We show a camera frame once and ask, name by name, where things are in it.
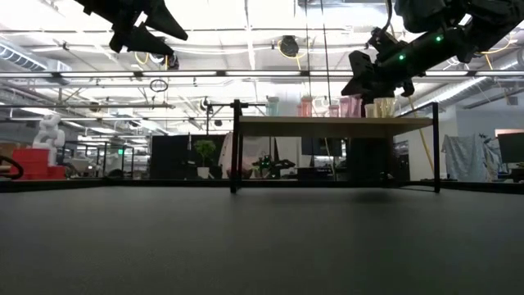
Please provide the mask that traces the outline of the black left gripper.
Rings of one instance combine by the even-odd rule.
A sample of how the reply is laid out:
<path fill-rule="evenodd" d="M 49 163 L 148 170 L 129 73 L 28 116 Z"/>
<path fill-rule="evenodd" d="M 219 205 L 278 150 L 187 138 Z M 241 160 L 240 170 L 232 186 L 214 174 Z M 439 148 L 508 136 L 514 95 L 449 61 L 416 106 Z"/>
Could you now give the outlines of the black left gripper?
<path fill-rule="evenodd" d="M 95 13 L 112 23 L 114 34 L 109 47 L 120 53 L 123 48 L 128 52 L 148 52 L 169 56 L 173 50 L 163 41 L 151 34 L 147 27 L 169 36 L 187 40 L 188 35 L 169 12 L 164 0 L 75 0 L 84 7 L 84 13 Z M 140 14 L 147 15 L 146 21 L 136 27 Z"/>

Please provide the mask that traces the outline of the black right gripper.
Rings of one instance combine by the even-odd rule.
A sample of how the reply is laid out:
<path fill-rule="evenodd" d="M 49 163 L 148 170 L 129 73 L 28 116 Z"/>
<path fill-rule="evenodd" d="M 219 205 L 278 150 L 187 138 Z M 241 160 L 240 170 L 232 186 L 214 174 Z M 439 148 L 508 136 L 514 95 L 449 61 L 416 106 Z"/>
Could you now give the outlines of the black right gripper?
<path fill-rule="evenodd" d="M 414 93 L 413 81 L 388 73 L 371 62 L 370 56 L 360 51 L 349 54 L 353 77 L 341 90 L 341 96 L 359 96 L 366 103 L 375 98 L 393 98 L 397 89 L 400 94 L 409 97 Z"/>

